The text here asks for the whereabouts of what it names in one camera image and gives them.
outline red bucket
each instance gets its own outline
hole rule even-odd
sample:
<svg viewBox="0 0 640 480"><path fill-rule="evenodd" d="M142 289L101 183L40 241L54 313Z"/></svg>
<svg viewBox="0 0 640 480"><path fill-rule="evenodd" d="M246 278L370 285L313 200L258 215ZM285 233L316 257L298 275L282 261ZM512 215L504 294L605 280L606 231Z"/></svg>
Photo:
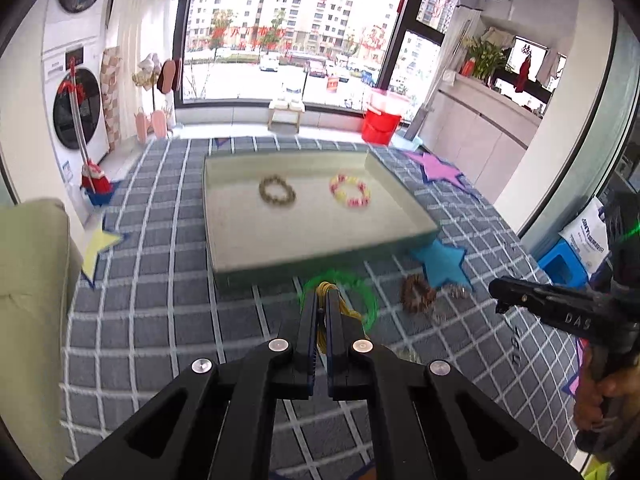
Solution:
<svg viewBox="0 0 640 480"><path fill-rule="evenodd" d="M387 146L401 119L400 115L387 114L386 112L377 113L377 110L369 107L362 125L362 140Z"/></svg>

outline plastic bag with text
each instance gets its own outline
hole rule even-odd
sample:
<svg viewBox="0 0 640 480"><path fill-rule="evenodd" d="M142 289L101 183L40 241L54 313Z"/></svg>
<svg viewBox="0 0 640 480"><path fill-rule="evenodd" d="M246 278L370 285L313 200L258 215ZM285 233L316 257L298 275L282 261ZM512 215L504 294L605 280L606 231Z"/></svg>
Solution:
<svg viewBox="0 0 640 480"><path fill-rule="evenodd" d="M575 220L560 231L560 236L571 246L589 277L602 263L607 253L607 229L600 219L602 203L593 197Z"/></svg>

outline hand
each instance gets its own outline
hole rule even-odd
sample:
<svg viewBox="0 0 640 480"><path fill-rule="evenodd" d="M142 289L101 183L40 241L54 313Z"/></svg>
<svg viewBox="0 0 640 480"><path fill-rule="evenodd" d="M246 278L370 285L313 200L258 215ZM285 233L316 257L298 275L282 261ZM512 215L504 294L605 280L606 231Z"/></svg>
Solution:
<svg viewBox="0 0 640 480"><path fill-rule="evenodd" d="M619 370L596 383L589 370L591 358L591 349L587 348L574 405L575 425L585 431L602 423L600 404L604 397L628 397L623 407L623 418L631 418L640 411L640 366Z"/></svg>

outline metal screw head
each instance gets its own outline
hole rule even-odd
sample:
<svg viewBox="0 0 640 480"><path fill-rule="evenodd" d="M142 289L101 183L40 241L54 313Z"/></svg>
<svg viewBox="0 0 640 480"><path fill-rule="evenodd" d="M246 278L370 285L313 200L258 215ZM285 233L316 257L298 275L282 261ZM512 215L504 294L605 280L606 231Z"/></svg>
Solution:
<svg viewBox="0 0 640 480"><path fill-rule="evenodd" d="M429 370L434 375L447 375L451 371L451 366L446 361L434 361L429 365Z"/></svg>
<svg viewBox="0 0 640 480"><path fill-rule="evenodd" d="M368 339L358 339L353 343L353 349L361 354L366 354L373 350L373 343Z"/></svg>
<svg viewBox="0 0 640 480"><path fill-rule="evenodd" d="M197 374L205 374L209 370L211 370L211 367L211 361L205 358L196 359L193 363L191 363L191 370L193 370Z"/></svg>
<svg viewBox="0 0 640 480"><path fill-rule="evenodd" d="M269 341L269 350L274 352L284 352L287 348L289 348L289 343L286 339L272 339Z"/></svg>

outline beige sofa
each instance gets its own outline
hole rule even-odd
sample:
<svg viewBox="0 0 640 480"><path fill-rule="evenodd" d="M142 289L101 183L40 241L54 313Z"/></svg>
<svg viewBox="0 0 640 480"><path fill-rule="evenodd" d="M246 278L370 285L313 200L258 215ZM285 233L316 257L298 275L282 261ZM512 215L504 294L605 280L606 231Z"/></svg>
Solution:
<svg viewBox="0 0 640 480"><path fill-rule="evenodd" d="M60 341L80 265L62 202L0 207L0 432L10 434L2 452L11 454L12 439L44 480L67 467Z"/></svg>

